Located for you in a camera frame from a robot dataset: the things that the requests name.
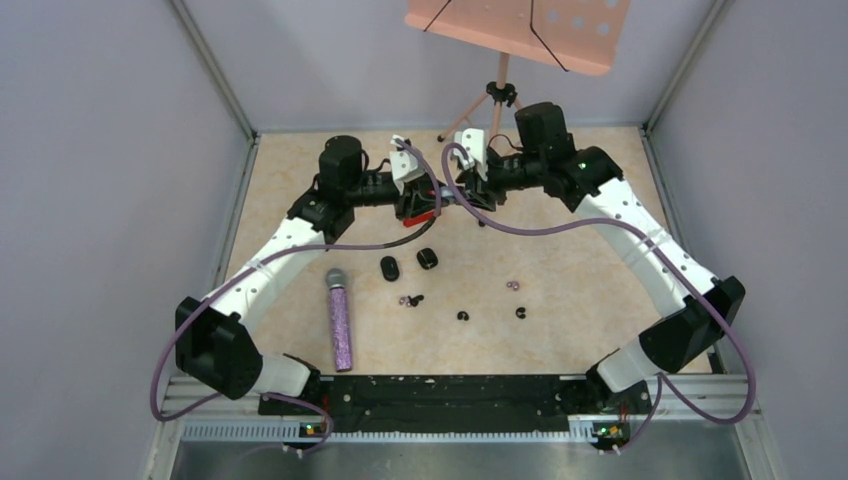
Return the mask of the silver blue earbud charging case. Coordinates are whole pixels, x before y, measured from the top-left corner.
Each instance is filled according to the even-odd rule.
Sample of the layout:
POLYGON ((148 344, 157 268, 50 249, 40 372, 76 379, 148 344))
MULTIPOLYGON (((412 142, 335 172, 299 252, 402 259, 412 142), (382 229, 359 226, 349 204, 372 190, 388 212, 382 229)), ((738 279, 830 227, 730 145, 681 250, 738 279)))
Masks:
POLYGON ((442 199, 442 202, 446 204, 455 204, 457 202, 456 195, 447 187, 440 189, 440 198, 442 199))

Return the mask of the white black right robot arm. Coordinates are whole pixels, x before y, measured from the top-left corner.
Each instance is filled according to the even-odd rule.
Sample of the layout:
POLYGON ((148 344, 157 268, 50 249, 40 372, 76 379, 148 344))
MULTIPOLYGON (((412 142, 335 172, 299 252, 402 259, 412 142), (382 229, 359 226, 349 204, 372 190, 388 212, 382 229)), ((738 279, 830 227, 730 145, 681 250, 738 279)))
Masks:
POLYGON ((451 157, 467 201, 493 211, 509 192, 540 188, 590 223, 642 284, 659 320, 587 372, 586 397, 612 412, 627 389, 658 373, 677 373, 725 335, 745 296, 733 277, 701 266, 650 214, 603 149, 578 148, 563 110, 541 102, 515 114, 520 144, 500 155, 481 129, 453 136, 451 157))

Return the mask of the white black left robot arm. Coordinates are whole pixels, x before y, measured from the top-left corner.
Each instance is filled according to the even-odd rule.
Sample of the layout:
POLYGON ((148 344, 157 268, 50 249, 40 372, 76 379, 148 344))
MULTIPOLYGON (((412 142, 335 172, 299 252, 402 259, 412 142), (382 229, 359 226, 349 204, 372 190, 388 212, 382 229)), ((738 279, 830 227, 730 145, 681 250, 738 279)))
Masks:
POLYGON ((319 255, 342 249, 339 240, 360 207, 391 205, 399 219, 437 216, 442 185, 420 151, 391 140, 390 168, 370 168, 362 143, 338 135, 324 144, 312 185, 294 202, 261 249, 202 299, 185 298, 175 312, 179 370, 230 400, 251 392, 282 394, 297 413, 319 404, 316 369, 294 356, 266 354, 254 333, 279 295, 319 255))

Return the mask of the black glossy earbud case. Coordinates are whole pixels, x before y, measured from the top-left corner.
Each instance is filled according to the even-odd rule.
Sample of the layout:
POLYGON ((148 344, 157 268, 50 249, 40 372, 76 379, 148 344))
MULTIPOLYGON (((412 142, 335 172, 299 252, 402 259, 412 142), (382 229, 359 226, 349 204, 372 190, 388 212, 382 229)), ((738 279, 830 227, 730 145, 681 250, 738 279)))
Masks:
POLYGON ((439 258, 432 248, 426 247, 416 253, 416 260, 423 270, 431 270, 439 264, 439 258))

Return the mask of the black oval earbud case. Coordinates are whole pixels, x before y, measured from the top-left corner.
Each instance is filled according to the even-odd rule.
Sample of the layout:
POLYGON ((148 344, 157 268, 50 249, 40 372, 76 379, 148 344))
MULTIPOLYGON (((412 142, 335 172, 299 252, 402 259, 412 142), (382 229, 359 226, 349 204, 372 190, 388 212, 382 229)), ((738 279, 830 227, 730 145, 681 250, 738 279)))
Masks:
POLYGON ((379 261, 382 277, 387 282, 395 282, 400 278, 400 268, 393 256, 384 256, 379 261))

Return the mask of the red toy window brick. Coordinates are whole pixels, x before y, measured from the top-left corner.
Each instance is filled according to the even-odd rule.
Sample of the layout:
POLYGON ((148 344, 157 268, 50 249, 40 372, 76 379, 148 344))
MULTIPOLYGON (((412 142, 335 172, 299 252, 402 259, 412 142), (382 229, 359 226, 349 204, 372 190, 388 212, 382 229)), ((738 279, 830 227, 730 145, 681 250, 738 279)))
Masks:
POLYGON ((432 212, 426 212, 421 215, 406 218, 402 220, 402 225, 406 228, 412 228, 417 225, 424 224, 433 218, 432 212))

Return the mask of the black earbud pair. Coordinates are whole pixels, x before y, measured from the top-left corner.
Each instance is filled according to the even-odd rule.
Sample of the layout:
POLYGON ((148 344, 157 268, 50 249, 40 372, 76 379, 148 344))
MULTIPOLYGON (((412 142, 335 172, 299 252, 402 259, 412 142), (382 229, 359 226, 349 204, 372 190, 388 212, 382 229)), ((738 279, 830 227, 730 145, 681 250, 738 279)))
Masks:
POLYGON ((410 307, 417 307, 424 299, 424 295, 409 296, 406 300, 406 304, 410 307))

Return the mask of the purple glitter microphone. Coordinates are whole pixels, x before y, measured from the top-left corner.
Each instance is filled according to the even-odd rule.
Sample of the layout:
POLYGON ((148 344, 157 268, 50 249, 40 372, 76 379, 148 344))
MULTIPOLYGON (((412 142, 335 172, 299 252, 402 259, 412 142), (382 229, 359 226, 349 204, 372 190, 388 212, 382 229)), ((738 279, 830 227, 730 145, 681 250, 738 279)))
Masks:
POLYGON ((346 273, 339 268, 330 269, 325 276, 325 285, 334 368, 337 372, 348 372, 353 369, 354 360, 346 273))

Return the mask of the pink music stand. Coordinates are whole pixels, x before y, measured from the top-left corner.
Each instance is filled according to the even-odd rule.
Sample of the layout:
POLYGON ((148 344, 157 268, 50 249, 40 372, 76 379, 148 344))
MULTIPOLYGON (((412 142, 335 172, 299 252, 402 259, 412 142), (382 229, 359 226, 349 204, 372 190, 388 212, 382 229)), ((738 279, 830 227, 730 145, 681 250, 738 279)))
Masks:
POLYGON ((510 61, 522 58, 590 77, 611 70, 631 3, 627 0, 430 1, 407 3, 405 23, 482 47, 498 54, 497 74, 457 119, 437 135, 443 142, 489 99, 493 102, 489 133, 499 132, 503 111, 521 106, 508 82, 510 61))

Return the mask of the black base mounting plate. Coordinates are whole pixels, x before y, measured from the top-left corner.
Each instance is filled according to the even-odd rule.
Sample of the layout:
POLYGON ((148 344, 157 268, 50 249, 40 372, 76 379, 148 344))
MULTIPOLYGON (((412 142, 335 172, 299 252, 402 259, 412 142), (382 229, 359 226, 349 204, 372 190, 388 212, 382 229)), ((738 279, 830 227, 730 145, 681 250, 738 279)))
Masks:
POLYGON ((646 414, 646 382, 607 396, 582 376, 341 375, 323 377, 304 400, 341 433, 565 432, 579 415, 646 414))

